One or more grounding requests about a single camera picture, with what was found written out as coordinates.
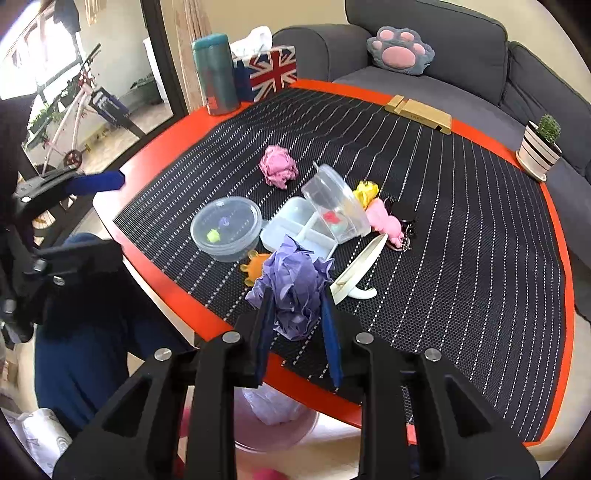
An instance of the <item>pink crumpled paper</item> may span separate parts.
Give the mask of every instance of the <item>pink crumpled paper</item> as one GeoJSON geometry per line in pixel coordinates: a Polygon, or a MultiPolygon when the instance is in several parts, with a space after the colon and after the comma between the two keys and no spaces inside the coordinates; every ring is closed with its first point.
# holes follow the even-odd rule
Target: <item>pink crumpled paper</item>
{"type": "Polygon", "coordinates": [[[289,151],[279,145],[269,145],[259,162],[259,168],[265,176],[267,185],[274,185],[278,189],[287,190],[285,182],[295,180],[299,175],[296,161],[291,158],[289,151]]]}

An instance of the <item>yellow plush toy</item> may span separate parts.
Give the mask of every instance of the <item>yellow plush toy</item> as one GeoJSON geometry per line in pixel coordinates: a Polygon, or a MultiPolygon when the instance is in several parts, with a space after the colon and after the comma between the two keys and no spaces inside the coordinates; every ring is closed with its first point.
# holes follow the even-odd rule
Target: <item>yellow plush toy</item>
{"type": "Polygon", "coordinates": [[[378,194],[379,187],[372,181],[360,181],[357,188],[353,191],[353,195],[359,200],[364,210],[368,207],[369,202],[376,198],[378,194]]]}

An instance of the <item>white striped flower pot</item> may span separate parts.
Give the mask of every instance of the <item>white striped flower pot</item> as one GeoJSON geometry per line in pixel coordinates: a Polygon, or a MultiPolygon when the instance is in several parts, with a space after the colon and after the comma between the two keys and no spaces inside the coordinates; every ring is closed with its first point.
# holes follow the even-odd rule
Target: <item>white striped flower pot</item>
{"type": "Polygon", "coordinates": [[[535,123],[527,122],[517,161],[531,177],[546,181],[546,172],[562,156],[562,150],[556,144],[549,145],[538,135],[537,129],[535,123]]]}

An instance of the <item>green succulent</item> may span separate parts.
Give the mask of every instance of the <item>green succulent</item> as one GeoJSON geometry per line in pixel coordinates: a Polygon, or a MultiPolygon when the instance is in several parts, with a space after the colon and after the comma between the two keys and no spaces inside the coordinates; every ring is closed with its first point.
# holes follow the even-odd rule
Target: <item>green succulent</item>
{"type": "Polygon", "coordinates": [[[560,136],[560,125],[552,115],[545,114],[538,124],[538,135],[550,145],[554,145],[560,136]]]}

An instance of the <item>curtain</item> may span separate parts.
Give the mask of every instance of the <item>curtain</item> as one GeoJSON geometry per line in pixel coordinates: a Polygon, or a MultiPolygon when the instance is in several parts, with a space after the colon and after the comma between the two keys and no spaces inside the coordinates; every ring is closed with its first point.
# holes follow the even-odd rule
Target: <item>curtain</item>
{"type": "Polygon", "coordinates": [[[174,20],[180,53],[182,82],[189,112],[204,105],[199,78],[193,60],[193,42],[212,32],[201,0],[173,0],[174,20]]]}

